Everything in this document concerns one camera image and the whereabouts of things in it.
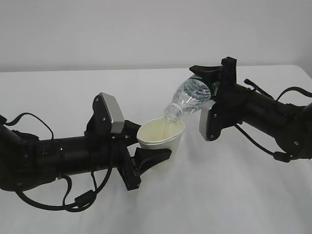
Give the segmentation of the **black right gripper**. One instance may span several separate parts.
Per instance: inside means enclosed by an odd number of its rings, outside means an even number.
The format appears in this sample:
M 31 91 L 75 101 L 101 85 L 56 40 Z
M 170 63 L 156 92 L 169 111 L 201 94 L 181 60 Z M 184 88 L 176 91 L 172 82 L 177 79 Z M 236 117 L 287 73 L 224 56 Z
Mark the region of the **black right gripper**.
M 236 59 L 226 57 L 219 66 L 194 65 L 189 68 L 205 84 L 220 81 L 213 98 L 215 104 L 209 110 L 209 141 L 216 140 L 223 129 L 243 122 L 243 104 L 247 100 L 248 89 L 237 84 L 236 63 Z

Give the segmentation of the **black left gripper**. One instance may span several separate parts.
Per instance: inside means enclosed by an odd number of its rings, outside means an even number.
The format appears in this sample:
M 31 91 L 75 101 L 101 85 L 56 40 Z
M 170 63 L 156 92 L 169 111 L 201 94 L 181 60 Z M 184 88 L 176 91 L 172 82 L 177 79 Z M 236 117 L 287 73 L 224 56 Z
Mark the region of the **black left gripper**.
M 100 95 L 94 98 L 92 109 L 93 115 L 84 132 L 92 165 L 97 169 L 117 168 L 126 189 L 128 191 L 138 189 L 141 184 L 140 176 L 168 160 L 172 151 L 137 148 L 134 166 L 127 147 L 138 143 L 137 133 L 141 125 L 125 120 L 122 132 L 112 134 L 109 115 Z

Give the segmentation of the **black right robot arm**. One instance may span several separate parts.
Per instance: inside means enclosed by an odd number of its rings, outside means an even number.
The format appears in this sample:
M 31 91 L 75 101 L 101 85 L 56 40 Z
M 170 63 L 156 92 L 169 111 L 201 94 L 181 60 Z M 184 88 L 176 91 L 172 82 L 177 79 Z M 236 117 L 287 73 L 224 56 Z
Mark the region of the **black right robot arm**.
M 236 62 L 223 58 L 220 66 L 192 66 L 190 71 L 212 88 L 218 82 L 217 92 L 212 94 L 211 107 L 201 110 L 199 131 L 206 141 L 216 140 L 225 128 L 235 127 L 248 140 L 275 160 L 289 163 L 312 157 L 312 106 L 284 104 L 274 99 L 255 83 L 246 79 L 247 87 L 236 81 Z M 271 152 L 253 140 L 243 129 L 247 123 L 273 137 L 281 152 Z

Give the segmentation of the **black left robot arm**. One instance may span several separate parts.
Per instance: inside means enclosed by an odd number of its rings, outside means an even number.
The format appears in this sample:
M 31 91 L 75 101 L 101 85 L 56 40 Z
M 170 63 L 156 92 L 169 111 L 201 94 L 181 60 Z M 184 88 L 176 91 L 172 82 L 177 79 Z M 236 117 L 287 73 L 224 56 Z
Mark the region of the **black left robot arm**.
M 137 143 L 138 124 L 125 120 L 114 96 L 100 93 L 92 104 L 93 114 L 82 136 L 39 139 L 11 130 L 20 121 L 0 119 L 0 187 L 5 191 L 27 191 L 71 176 L 117 168 L 128 190 L 137 189 L 141 175 L 171 156 L 168 147 L 128 147 Z

